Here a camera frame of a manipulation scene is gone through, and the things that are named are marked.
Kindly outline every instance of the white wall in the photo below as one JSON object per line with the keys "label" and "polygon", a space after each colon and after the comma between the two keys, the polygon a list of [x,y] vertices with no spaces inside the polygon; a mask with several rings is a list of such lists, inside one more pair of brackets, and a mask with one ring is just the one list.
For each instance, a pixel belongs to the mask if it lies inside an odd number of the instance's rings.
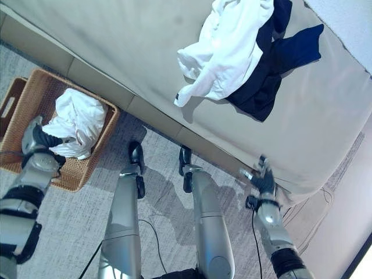
{"label": "white wall", "polygon": [[340,279],[372,232],[372,116],[363,132],[334,204],[302,254],[317,279]]}

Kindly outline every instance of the black cable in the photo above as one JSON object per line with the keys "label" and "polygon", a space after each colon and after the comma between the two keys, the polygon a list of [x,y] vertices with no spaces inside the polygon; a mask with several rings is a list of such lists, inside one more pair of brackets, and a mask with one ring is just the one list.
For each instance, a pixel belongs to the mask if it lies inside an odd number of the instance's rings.
{"label": "black cable", "polygon": [[20,157],[24,157],[24,154],[22,152],[18,152],[18,151],[1,151],[0,152],[0,155],[6,155],[6,154],[12,154],[12,155],[17,155],[17,156],[20,156]]}
{"label": "black cable", "polygon": [[162,264],[164,272],[167,274],[168,272],[166,271],[166,269],[164,267],[163,259],[162,259],[162,256],[160,255],[160,245],[159,245],[158,233],[156,232],[154,226],[149,221],[146,221],[146,220],[143,220],[143,219],[138,219],[138,221],[143,221],[145,223],[148,223],[152,227],[152,230],[155,233],[156,243],[158,244],[158,254],[159,254],[160,263]]}
{"label": "black cable", "polygon": [[255,237],[255,241],[256,241],[256,248],[257,248],[257,255],[258,255],[258,262],[260,264],[260,276],[261,276],[261,279],[262,279],[262,265],[261,265],[261,257],[260,257],[260,250],[258,249],[258,242],[257,242],[257,238],[256,238],[256,233],[255,233],[255,226],[253,225],[253,217],[255,216],[255,211],[252,210],[252,231],[253,231],[253,236]]}
{"label": "black cable", "polygon": [[[167,270],[166,270],[165,267],[164,267],[163,259],[162,259],[162,256],[160,255],[160,245],[159,245],[158,233],[156,232],[154,226],[153,226],[149,221],[146,221],[146,220],[143,220],[143,219],[138,219],[138,221],[142,221],[142,222],[148,223],[148,224],[151,226],[153,232],[155,233],[156,243],[157,243],[157,245],[158,245],[158,254],[159,254],[160,263],[162,264],[162,267],[163,267],[164,272],[167,274],[168,272],[167,272]],[[98,251],[99,251],[101,245],[102,245],[102,241],[101,241],[101,243],[98,245],[98,247],[97,247],[96,251],[94,252],[94,254],[91,256],[91,259],[89,260],[88,264],[87,264],[86,267],[84,268],[83,272],[80,274],[79,279],[82,279],[82,278],[84,277],[85,272],[87,271],[89,265],[90,265],[91,262],[93,261],[95,255],[98,253]]]}
{"label": "black cable", "polygon": [[97,249],[95,250],[94,254],[91,256],[91,259],[89,260],[88,264],[86,265],[86,267],[84,268],[83,272],[80,274],[79,276],[79,279],[82,279],[85,272],[87,271],[89,265],[91,264],[91,262],[93,261],[95,255],[98,253],[99,249],[101,248],[101,245],[102,245],[102,241],[101,243],[98,245]]}

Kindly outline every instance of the wicker basket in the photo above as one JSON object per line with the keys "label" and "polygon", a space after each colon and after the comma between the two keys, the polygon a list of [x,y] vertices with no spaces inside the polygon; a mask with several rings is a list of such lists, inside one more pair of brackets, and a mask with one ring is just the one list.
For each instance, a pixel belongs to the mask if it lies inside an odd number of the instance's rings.
{"label": "wicker basket", "polygon": [[[0,108],[0,151],[21,152],[23,132],[29,122],[38,115],[43,116],[43,125],[49,123],[55,115],[55,101],[67,88],[77,89],[108,106],[102,132],[92,148],[91,156],[84,160],[67,158],[61,168],[61,176],[53,181],[53,185],[68,191],[79,190],[89,179],[103,147],[113,132],[120,111],[112,103],[96,96],[71,81],[51,74],[42,69],[35,69],[28,80],[16,78]],[[0,167],[14,173],[21,171],[21,157],[17,155],[1,155]]]}

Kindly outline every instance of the white towel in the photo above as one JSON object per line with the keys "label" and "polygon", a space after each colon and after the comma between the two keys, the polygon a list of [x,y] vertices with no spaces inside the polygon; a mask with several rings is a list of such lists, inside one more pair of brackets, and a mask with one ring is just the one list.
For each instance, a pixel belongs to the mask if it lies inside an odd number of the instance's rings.
{"label": "white towel", "polygon": [[85,159],[91,155],[105,122],[107,106],[72,88],[56,100],[56,114],[42,130],[58,138],[72,137],[74,142],[50,148],[64,157]]}
{"label": "white towel", "polygon": [[258,29],[273,10],[273,0],[215,0],[199,42],[177,52],[182,73],[195,82],[178,92],[174,104],[184,106],[191,96],[220,100],[245,83],[262,55]]}

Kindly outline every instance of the mattress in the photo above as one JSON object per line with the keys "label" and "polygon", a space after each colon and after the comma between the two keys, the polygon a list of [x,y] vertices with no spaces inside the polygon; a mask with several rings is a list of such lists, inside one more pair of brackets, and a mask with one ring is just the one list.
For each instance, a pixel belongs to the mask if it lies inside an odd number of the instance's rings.
{"label": "mattress", "polygon": [[[286,76],[274,109],[260,123],[225,101],[192,98],[177,50],[198,40],[211,0],[3,0],[2,9],[53,38],[185,127],[248,166],[271,160],[287,204],[315,193],[340,164],[372,111],[372,79],[325,26],[322,58]],[[321,23],[293,0],[285,37]]]}

